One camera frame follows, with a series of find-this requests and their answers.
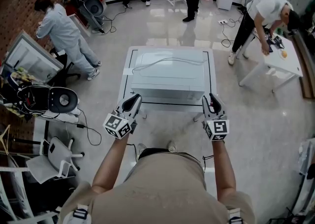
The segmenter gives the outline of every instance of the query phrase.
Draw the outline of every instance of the white t-shirt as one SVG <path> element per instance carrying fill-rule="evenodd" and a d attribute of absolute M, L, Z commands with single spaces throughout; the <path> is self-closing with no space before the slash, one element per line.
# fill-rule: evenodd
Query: white t-shirt
<path fill-rule="evenodd" d="M 246 6 L 248 14 L 254 20 L 257 13 L 265 19 L 262 25 L 273 24 L 276 20 L 280 20 L 280 13 L 285 4 L 293 10 L 292 5 L 287 0 L 252 0 Z"/>

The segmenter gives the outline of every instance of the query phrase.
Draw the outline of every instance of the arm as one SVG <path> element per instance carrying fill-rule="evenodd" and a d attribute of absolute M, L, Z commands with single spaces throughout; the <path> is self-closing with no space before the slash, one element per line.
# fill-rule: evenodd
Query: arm
<path fill-rule="evenodd" d="M 278 28 L 280 25 L 282 24 L 282 20 L 276 20 L 272 26 L 270 27 L 270 35 L 272 37 L 274 31 L 276 30 L 276 28 Z"/>
<path fill-rule="evenodd" d="M 218 201 L 236 192 L 234 171 L 223 141 L 213 141 Z"/>
<path fill-rule="evenodd" d="M 54 23 L 54 20 L 45 17 L 36 31 L 36 37 L 43 38 L 44 36 L 48 35 Z"/>
<path fill-rule="evenodd" d="M 265 19 L 258 12 L 255 19 L 254 19 L 254 23 L 255 23 L 257 33 L 258 33 L 258 37 L 260 39 L 261 50 L 262 50 L 264 55 L 268 55 L 269 54 L 269 45 L 267 43 L 267 40 L 265 39 L 265 31 L 264 31 L 264 27 L 262 26 L 262 22 L 264 20 Z"/>
<path fill-rule="evenodd" d="M 92 190 L 94 192 L 103 193 L 114 187 L 128 138 L 129 134 L 121 140 L 115 139 L 93 179 Z"/>

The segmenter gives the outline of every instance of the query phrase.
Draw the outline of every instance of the hand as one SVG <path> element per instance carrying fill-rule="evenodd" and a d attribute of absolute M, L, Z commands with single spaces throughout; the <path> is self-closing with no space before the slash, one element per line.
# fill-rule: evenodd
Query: hand
<path fill-rule="evenodd" d="M 261 44 L 261 51 L 264 55 L 269 55 L 269 45 L 266 40 Z"/>
<path fill-rule="evenodd" d="M 274 30 L 273 29 L 270 29 L 270 37 L 272 38 L 272 36 L 274 35 Z"/>

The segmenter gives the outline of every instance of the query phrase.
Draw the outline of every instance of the glossy tile floor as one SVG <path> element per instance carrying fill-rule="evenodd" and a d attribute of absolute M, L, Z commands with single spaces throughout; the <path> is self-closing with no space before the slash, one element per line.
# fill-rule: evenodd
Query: glossy tile floor
<path fill-rule="evenodd" d="M 132 1 L 127 13 L 116 17 L 115 33 L 94 34 L 88 43 L 103 61 L 100 75 L 93 81 L 84 78 L 72 81 L 68 87 L 77 92 L 80 108 L 88 117 L 89 127 L 102 134 L 102 143 L 91 146 L 83 129 L 68 125 L 70 137 L 75 137 L 74 150 L 84 151 L 78 160 L 81 170 L 77 181 L 92 182 L 93 177 L 110 148 L 113 138 L 102 127 L 107 113 L 117 104 L 118 92 L 126 54 L 129 46 L 196 46 L 213 48 L 217 90 L 228 107 L 230 135 L 226 147 L 230 154 L 237 180 L 237 189 L 248 193 L 259 223 L 266 223 L 290 207 L 298 191 L 300 176 L 294 170 L 298 148 L 302 141 L 314 133 L 313 102 L 304 100 L 298 80 L 294 80 L 275 94 L 272 87 L 278 82 L 274 76 L 257 76 L 247 86 L 240 87 L 244 77 L 255 62 L 243 57 L 233 67 L 227 63 L 230 49 L 221 45 L 222 26 L 218 20 L 238 20 L 236 7 L 231 11 L 218 10 L 215 4 L 200 2 L 195 21 L 182 23 L 187 8 L 179 3 L 176 8 L 166 0 L 152 0 L 150 7 L 142 2 Z M 121 3 L 108 5 L 106 16 L 113 18 L 124 11 Z M 236 27 L 225 26 L 224 33 L 233 39 Z M 180 151 L 185 151 L 202 161 L 209 156 L 212 146 L 200 122 L 192 121 L 192 114 L 151 111 L 146 120 L 138 116 L 138 127 L 129 143 L 144 143 L 147 147 L 164 147 L 173 139 Z M 85 123 L 83 115 L 80 121 Z M 65 125 L 51 123 L 50 135 L 67 139 Z M 92 143 L 99 142 L 99 136 L 90 132 Z M 134 165 L 134 150 L 127 147 L 116 184 L 123 182 Z M 207 161 L 207 167 L 213 167 Z M 216 195 L 214 172 L 205 174 L 208 192 Z"/>

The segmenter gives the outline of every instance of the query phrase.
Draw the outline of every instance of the table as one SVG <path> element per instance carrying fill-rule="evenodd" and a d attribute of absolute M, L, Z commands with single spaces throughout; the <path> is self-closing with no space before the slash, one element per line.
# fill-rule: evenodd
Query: table
<path fill-rule="evenodd" d="M 256 32 L 252 32 L 249 38 L 246 40 L 245 44 L 236 55 L 236 58 L 239 58 L 239 55 L 242 55 L 246 51 L 247 56 L 256 56 L 258 64 L 251 70 L 240 82 L 239 85 L 243 86 L 248 83 L 248 81 L 254 76 L 261 72 L 266 66 L 274 67 L 277 70 L 290 73 L 290 76 L 281 84 L 274 87 L 272 92 L 274 93 L 279 88 L 283 87 L 293 79 L 297 77 L 303 77 L 302 69 L 300 62 L 296 55 L 294 46 L 292 42 L 282 36 L 279 37 L 282 39 L 284 44 L 284 50 L 287 52 L 287 57 L 283 58 L 281 56 L 281 50 L 279 50 L 275 45 L 271 45 L 273 50 L 268 56 L 265 56 L 261 51 L 261 44 L 259 39 L 255 38 L 257 36 Z"/>
<path fill-rule="evenodd" d="M 122 81 L 120 85 L 118 101 L 123 98 L 128 98 L 134 94 L 131 89 L 132 83 L 132 71 L 136 64 L 136 59 L 138 56 L 139 50 L 143 49 L 173 49 L 173 50 L 189 50 L 191 53 L 202 53 L 202 57 L 206 60 L 203 63 L 204 69 L 204 87 L 205 87 L 205 96 L 208 100 L 210 100 L 209 93 L 216 94 L 217 86 L 216 86 L 216 74 L 215 74 L 215 65 L 213 59 L 213 52 L 210 48 L 197 48 L 197 47 L 157 47 L 157 46 L 132 46 L 129 47 L 125 68 L 122 76 Z M 192 112 L 197 113 L 194 117 L 194 121 L 198 119 L 203 114 L 201 99 L 198 101 L 183 101 L 183 100 L 174 100 L 169 98 L 157 98 L 157 97 L 143 97 L 141 104 L 141 111 L 139 114 L 142 115 L 143 118 L 146 118 L 146 110 L 162 110 L 162 111 L 181 111 L 181 112 Z"/>

